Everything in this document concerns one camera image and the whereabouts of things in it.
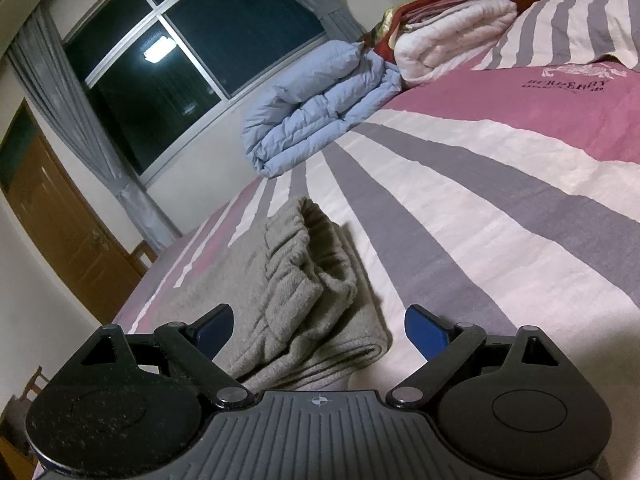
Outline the striped pink grey bed sheet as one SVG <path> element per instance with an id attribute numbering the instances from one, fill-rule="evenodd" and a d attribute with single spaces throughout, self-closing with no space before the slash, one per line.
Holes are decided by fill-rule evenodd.
<path id="1" fill-rule="evenodd" d="M 394 341 L 335 388 L 387 391 L 422 356 L 420 304 L 511 335 L 536 325 L 608 404 L 605 458 L 639 474 L 639 75 L 613 61 L 454 70 L 281 177 L 257 179 L 167 249 L 117 315 L 146 332 L 169 292 L 306 195 L 348 234 Z"/>

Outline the wooden chair at left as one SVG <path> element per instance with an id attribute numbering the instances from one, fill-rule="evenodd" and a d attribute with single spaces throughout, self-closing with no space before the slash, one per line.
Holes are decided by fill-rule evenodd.
<path id="1" fill-rule="evenodd" d="M 49 379 L 38 366 L 19 396 L 11 396 L 1 412 L 1 478 L 37 477 L 38 458 L 29 443 L 26 416 Z"/>

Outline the folded red cloth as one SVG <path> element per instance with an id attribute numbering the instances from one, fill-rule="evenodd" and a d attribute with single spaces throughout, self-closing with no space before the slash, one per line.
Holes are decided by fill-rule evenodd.
<path id="1" fill-rule="evenodd" d="M 393 63 L 395 44 L 403 32 L 420 28 L 430 18 L 436 18 L 442 12 L 470 1 L 475 0 L 414 0 L 401 6 L 392 6 L 383 13 L 382 20 L 358 41 Z"/>

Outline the grey left curtain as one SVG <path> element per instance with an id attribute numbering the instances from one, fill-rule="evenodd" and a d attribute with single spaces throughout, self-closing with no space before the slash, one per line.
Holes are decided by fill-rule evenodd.
<path id="1" fill-rule="evenodd" d="M 26 96 L 70 151 L 120 203 L 158 254 L 180 236 L 140 179 L 114 147 L 94 112 L 43 6 L 37 6 L 6 55 Z"/>

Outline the striped pillow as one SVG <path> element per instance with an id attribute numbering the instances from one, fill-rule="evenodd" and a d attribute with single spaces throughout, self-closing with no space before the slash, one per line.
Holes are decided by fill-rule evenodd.
<path id="1" fill-rule="evenodd" d="M 639 69 L 639 0 L 539 0 L 475 68 L 587 65 L 602 58 Z"/>

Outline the wooden chair by door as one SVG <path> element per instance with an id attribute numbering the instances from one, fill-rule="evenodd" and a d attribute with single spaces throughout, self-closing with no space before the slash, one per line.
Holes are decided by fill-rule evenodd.
<path id="1" fill-rule="evenodd" d="M 144 275 L 147 270 L 153 265 L 157 259 L 157 253 L 149 245 L 146 240 L 142 240 L 137 244 L 136 248 L 129 255 L 129 261 L 141 275 Z"/>

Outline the grey fleece pants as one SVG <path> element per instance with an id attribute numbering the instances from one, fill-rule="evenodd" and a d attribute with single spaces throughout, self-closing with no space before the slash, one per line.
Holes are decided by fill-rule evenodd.
<path id="1" fill-rule="evenodd" d="M 256 221 L 149 323 L 190 324 L 218 304 L 231 307 L 233 333 L 213 361 L 254 392 L 326 388 L 392 343 L 355 249 L 308 197 Z"/>

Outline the brown wooden door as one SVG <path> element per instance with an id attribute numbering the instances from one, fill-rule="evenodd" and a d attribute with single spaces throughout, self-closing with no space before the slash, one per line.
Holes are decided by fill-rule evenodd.
<path id="1" fill-rule="evenodd" d="M 58 278 L 99 322 L 113 322 L 142 265 L 80 194 L 26 103 L 1 141 L 1 189 Z"/>

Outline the folded light blue duvet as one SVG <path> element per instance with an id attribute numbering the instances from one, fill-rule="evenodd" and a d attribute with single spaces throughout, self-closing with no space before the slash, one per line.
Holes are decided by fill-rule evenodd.
<path id="1" fill-rule="evenodd" d="M 277 76 L 245 116 L 246 158 L 279 177 L 360 124 L 402 90 L 396 65 L 361 42 L 330 40 Z"/>

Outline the folded white pink blanket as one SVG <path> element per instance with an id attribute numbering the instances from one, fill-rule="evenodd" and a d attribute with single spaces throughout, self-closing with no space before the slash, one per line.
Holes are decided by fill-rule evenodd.
<path id="1" fill-rule="evenodd" d="M 476 0 L 403 32 L 394 47 L 401 78 L 413 88 L 451 72 L 493 47 L 517 15 L 510 0 Z"/>

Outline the aluminium frame window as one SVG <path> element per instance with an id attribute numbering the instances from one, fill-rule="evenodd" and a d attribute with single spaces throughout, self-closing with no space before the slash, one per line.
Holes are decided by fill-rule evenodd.
<path id="1" fill-rule="evenodd" d="M 149 182 L 247 91 L 324 38 L 295 0 L 103 0 L 65 52 L 117 151 Z"/>

